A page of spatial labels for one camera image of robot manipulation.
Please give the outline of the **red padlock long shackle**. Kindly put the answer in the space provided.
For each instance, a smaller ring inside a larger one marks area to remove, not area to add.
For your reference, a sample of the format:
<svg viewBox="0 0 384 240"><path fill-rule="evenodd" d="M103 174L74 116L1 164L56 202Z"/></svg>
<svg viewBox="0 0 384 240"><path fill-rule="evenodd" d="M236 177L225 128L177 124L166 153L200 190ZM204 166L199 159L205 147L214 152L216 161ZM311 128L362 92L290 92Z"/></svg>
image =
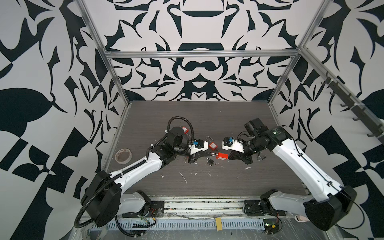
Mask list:
<svg viewBox="0 0 384 240"><path fill-rule="evenodd" d="M209 155L215 157L218 160L223 160L223 161L227 160L229 157L228 154L224 154L224 153L209 153Z"/></svg>

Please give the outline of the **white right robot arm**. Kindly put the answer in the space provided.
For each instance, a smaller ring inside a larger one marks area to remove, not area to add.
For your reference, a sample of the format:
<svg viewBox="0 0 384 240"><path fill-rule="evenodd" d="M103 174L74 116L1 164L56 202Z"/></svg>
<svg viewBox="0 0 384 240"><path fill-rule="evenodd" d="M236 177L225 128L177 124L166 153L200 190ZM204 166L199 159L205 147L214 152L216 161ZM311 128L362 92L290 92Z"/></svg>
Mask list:
<svg viewBox="0 0 384 240"><path fill-rule="evenodd" d="M310 192L301 196L270 190L260 197L260 212L290 212L307 218L322 231L335 226L350 212L357 192L327 175L284 128L269 129L259 118L246 123L245 128L249 140L225 137L222 141L222 149L230 151L228 160L241 160L249 165L253 155L269 150L290 167Z"/></svg>

